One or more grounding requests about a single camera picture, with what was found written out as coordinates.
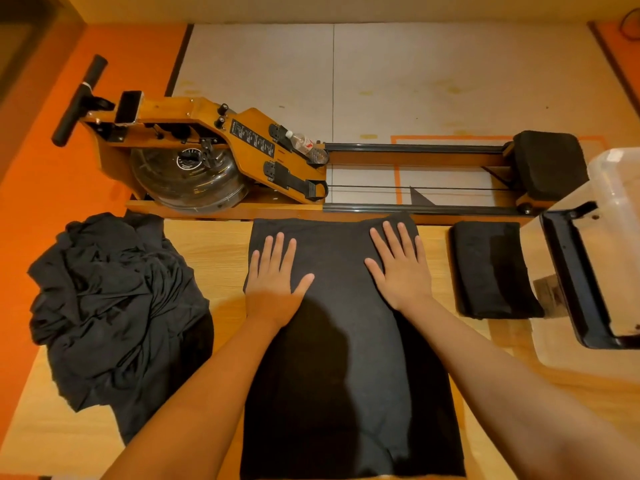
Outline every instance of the rowing machine handle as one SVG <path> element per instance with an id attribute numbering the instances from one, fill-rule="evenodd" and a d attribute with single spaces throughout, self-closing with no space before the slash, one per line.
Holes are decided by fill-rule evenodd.
<path id="1" fill-rule="evenodd" d="M 78 120 L 86 116 L 87 109 L 83 104 L 85 98 L 92 96 L 93 87 L 98 83 L 107 64 L 107 59 L 101 55 L 96 54 L 93 57 L 89 69 L 84 74 L 82 83 L 76 89 L 76 93 L 71 98 L 67 110 L 62 115 L 62 119 L 60 119 L 58 127 L 51 137 L 53 144 L 56 146 L 66 146 Z"/>

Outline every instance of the hand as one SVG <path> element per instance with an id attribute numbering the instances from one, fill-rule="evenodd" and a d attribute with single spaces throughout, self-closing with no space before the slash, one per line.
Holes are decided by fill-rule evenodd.
<path id="1" fill-rule="evenodd" d="M 382 227 L 391 250 L 378 231 L 372 228 L 370 234 L 382 258 L 385 272 L 383 273 L 378 263 L 371 258 L 366 258 L 364 264 L 389 306 L 406 317 L 410 310 L 414 310 L 416 306 L 424 306 L 424 302 L 431 298 L 431 274 L 424 256 L 424 247 L 420 236 L 416 236 L 416 256 L 409 233 L 402 222 L 398 224 L 402 245 L 388 221 L 385 221 Z"/>
<path id="2" fill-rule="evenodd" d="M 276 326 L 276 332 L 293 318 L 315 278 L 313 274 L 307 274 L 300 280 L 296 290 L 291 292 L 291 266 L 296 254 L 296 240 L 289 241 L 281 266 L 283 243 L 284 234 L 279 232 L 273 254 L 271 253 L 272 236 L 267 236 L 264 240 L 262 258 L 260 258 L 260 251 L 253 252 L 245 290 L 247 320 L 272 322 Z"/>

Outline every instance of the person's left hand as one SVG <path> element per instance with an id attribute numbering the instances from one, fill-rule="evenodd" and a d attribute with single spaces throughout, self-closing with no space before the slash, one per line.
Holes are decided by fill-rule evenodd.
<path id="1" fill-rule="evenodd" d="M 296 254 L 296 240 L 290 240 L 280 265 L 283 243 L 284 234 L 279 232 L 275 245 L 273 237 L 267 236 L 261 258 L 260 251 L 253 252 L 245 290 L 247 320 L 272 322 L 276 325 L 276 331 L 293 318 L 315 278 L 313 274 L 307 274 L 300 280 L 296 290 L 291 292 L 291 266 Z"/>

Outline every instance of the person's right arm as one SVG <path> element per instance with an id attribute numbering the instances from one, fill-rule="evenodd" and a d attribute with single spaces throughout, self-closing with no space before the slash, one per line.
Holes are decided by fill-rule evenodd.
<path id="1" fill-rule="evenodd" d="M 375 229 L 371 237 L 384 273 L 365 260 L 380 293 L 427 339 L 518 478 L 640 478 L 635 444 L 441 306 L 420 237 L 414 252 L 403 224 L 401 243 L 389 222 L 383 227 L 389 247 Z"/>

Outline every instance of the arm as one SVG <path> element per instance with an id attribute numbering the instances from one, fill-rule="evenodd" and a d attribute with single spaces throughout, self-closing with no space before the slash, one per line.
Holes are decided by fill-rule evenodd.
<path id="1" fill-rule="evenodd" d="M 612 425 L 553 387 L 449 313 L 431 296 L 420 237 L 415 249 L 403 224 L 401 243 L 388 222 L 389 247 L 372 229 L 385 272 L 365 265 L 389 305 L 420 331 L 521 479 L 631 479 L 640 451 Z"/>
<path id="2" fill-rule="evenodd" d="M 262 258 L 258 251 L 251 257 L 240 330 L 156 412 L 103 479 L 217 477 L 262 356 L 314 279 L 306 275 L 291 292 L 296 241 L 280 266 L 283 242 L 279 233 L 271 254 L 268 236 Z"/>

